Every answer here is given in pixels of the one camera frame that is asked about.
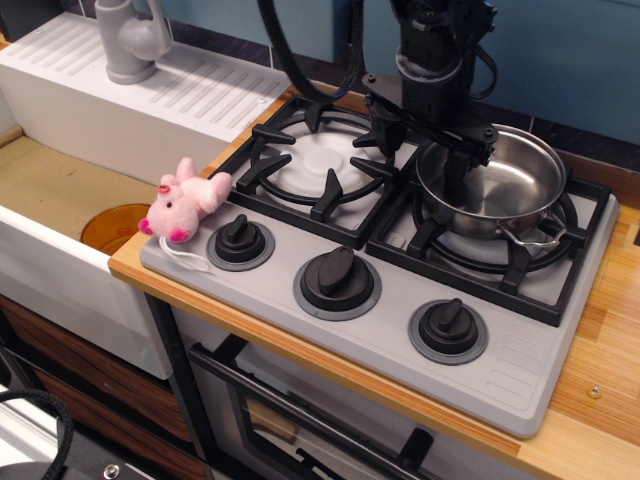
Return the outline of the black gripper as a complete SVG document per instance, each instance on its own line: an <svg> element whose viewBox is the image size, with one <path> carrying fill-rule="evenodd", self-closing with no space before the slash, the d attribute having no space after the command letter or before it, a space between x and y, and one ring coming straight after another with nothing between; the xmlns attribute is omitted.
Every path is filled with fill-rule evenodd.
<svg viewBox="0 0 640 480"><path fill-rule="evenodd" d="M493 74L497 67L486 54L465 54L449 71L433 72L399 56L397 75L367 73L362 83L376 144L392 157L409 131L447 150L443 167L443 194L455 206L465 202L466 174L486 166L494 153L497 128L474 110L473 102L492 93L495 84L470 91L475 63L481 59Z"/></svg>

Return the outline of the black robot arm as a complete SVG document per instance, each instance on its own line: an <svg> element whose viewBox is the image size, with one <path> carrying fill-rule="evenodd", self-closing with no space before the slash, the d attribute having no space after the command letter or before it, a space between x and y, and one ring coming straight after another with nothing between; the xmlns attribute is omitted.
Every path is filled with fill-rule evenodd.
<svg viewBox="0 0 640 480"><path fill-rule="evenodd" d="M497 133L471 112L471 104L495 87L472 92L475 62L491 72L495 61L482 48L482 38L495 28L496 9L485 1L394 1L400 26L395 62L397 75L368 77L364 73L364 4L351 4L349 68L332 93L316 88L306 77L288 45L271 1L258 4L272 46L296 89L321 107L342 99L356 81L367 88L367 101L376 145L384 155L394 153L407 131L419 133L444 147L442 168L446 192L456 190L468 172L489 163Z"/></svg>

